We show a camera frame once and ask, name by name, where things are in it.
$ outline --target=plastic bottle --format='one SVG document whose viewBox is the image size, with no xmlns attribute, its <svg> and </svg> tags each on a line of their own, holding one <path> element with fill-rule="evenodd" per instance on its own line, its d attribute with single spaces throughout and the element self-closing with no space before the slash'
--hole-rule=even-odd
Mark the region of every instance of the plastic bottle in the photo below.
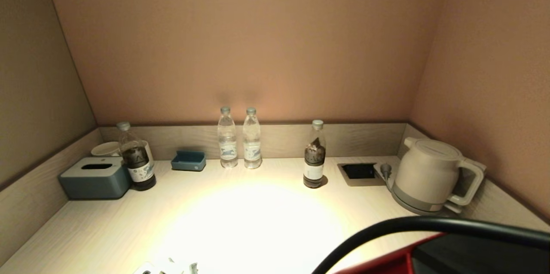
<svg viewBox="0 0 550 274">
<path fill-rule="evenodd" d="M 304 185 L 309 188 L 317 188 L 321 186 L 327 145 L 324 139 L 323 121 L 319 119 L 313 121 L 308 140 L 310 143 L 304 152 Z"/>
<path fill-rule="evenodd" d="M 130 131 L 129 122 L 120 122 L 116 124 L 120 130 L 118 146 L 120 154 L 136 190 L 148 190 L 155 186 L 157 178 L 153 172 L 153 164 L 149 161 L 149 156 L 145 150 L 145 143 L 132 131 Z"/>
<path fill-rule="evenodd" d="M 260 122 L 256 117 L 256 108 L 246 109 L 246 118 L 242 125 L 244 145 L 244 166 L 255 169 L 262 164 L 260 150 Z"/>
<path fill-rule="evenodd" d="M 220 163 L 224 168 L 235 167 L 237 160 L 237 132 L 231 117 L 231 108 L 222 107 L 218 121 L 218 142 L 220 143 Z"/>
</svg>

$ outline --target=blue tray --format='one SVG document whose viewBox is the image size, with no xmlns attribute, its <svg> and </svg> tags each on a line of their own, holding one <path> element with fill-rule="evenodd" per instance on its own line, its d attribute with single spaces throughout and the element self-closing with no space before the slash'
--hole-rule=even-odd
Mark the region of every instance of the blue tray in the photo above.
<svg viewBox="0 0 550 274">
<path fill-rule="evenodd" d="M 202 171 L 206 166 L 204 152 L 198 151 L 177 151 L 177 155 L 171 161 L 173 170 Z"/>
</svg>

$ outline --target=white cup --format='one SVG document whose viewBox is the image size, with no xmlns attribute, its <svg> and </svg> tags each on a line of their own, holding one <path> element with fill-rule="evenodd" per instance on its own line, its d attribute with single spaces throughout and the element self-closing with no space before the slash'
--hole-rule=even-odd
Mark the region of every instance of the white cup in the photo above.
<svg viewBox="0 0 550 274">
<path fill-rule="evenodd" d="M 153 154 L 151 153 L 151 147 L 149 147 L 149 142 L 145 141 L 145 151 L 149 157 L 151 165 L 155 165 L 155 160 L 153 160 Z M 120 149 L 118 147 L 118 142 L 107 142 L 97 145 L 92 149 L 92 156 L 96 157 L 120 157 Z"/>
<path fill-rule="evenodd" d="M 145 143 L 145 151 L 147 152 L 147 156 L 149 157 L 149 162 L 151 162 L 151 166 L 155 166 L 155 160 L 153 160 L 153 154 L 151 154 L 151 147 L 149 147 L 149 142 L 143 140 Z"/>
<path fill-rule="evenodd" d="M 100 145 L 97 145 L 92 149 L 92 156 L 119 157 L 120 150 L 118 149 L 118 142 L 107 142 L 107 143 L 102 143 Z"/>
</svg>

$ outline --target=electric kettle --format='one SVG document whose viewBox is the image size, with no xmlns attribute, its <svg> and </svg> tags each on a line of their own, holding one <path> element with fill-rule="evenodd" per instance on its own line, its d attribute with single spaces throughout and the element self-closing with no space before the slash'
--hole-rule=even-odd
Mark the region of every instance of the electric kettle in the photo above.
<svg viewBox="0 0 550 274">
<path fill-rule="evenodd" d="M 421 215 L 440 211 L 450 201 L 467 205 L 479 188 L 485 168 L 483 164 L 462 156 L 455 147 L 446 143 L 407 137 L 405 153 L 399 172 L 391 187 L 391 195 L 405 209 Z M 464 196 L 452 193 L 459 178 L 459 168 L 466 168 L 475 174 Z"/>
</svg>

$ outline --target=beige wall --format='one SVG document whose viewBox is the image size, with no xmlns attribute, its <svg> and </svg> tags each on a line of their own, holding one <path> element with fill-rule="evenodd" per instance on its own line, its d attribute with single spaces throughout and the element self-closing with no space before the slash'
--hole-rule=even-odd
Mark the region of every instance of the beige wall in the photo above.
<svg viewBox="0 0 550 274">
<path fill-rule="evenodd" d="M 0 189 L 94 126 L 52 0 L 0 0 Z"/>
<path fill-rule="evenodd" d="M 54 0 L 100 125 L 406 121 L 443 0 Z"/>
<path fill-rule="evenodd" d="M 550 217 L 550 0 L 446 0 L 411 120 Z"/>
</svg>

